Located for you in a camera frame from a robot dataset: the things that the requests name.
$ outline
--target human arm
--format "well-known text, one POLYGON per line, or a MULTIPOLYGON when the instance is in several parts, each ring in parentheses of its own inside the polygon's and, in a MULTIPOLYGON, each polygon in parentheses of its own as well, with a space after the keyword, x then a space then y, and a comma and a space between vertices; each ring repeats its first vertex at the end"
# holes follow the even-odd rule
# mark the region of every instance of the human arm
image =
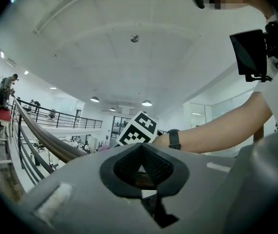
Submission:
POLYGON ((3 83, 3 88, 4 89, 10 89, 11 87, 11 77, 8 77, 4 80, 4 83, 3 83))
MULTIPOLYGON (((231 148, 248 139, 271 116, 262 93, 254 92, 242 106, 221 117, 199 127, 179 131, 181 150, 206 153, 231 148)), ((168 147, 168 134, 157 137, 153 143, 168 147)))

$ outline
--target black smartwatch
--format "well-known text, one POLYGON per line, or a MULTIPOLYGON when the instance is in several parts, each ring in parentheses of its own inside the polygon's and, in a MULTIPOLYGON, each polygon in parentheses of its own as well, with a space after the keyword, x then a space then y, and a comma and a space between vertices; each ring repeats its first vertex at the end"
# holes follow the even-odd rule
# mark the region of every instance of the black smartwatch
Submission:
POLYGON ((171 129, 168 131, 169 133, 169 147, 173 149, 180 149, 181 144, 179 142, 179 135, 178 135, 178 129, 171 129))

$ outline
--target white ceiling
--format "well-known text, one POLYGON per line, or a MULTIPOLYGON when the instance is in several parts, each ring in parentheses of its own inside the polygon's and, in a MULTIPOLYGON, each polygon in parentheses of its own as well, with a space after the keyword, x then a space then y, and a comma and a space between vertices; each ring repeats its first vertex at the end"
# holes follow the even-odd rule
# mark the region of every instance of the white ceiling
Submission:
POLYGON ((98 96, 101 110, 135 114, 150 99, 155 117, 235 62, 228 35, 264 23, 249 7, 201 10, 191 0, 16 0, 0 18, 0 48, 75 98, 98 96))

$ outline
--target wrist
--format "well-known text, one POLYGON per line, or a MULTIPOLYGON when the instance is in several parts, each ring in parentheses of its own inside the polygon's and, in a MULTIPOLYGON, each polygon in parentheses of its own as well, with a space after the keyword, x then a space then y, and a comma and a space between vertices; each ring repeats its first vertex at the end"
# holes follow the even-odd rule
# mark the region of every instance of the wrist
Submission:
POLYGON ((157 146, 168 147, 169 146, 169 134, 158 136, 154 141, 153 144, 157 146))

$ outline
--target chair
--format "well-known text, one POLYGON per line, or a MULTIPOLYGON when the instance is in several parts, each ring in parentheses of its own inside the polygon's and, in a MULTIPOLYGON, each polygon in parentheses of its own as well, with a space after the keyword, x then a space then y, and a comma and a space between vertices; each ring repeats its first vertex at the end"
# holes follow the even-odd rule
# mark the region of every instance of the chair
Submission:
POLYGON ((51 111, 50 111, 50 113, 49 113, 50 119, 48 119, 48 120, 54 121, 53 118, 54 118, 55 116, 56 116, 56 110, 55 110, 55 109, 51 109, 51 111))

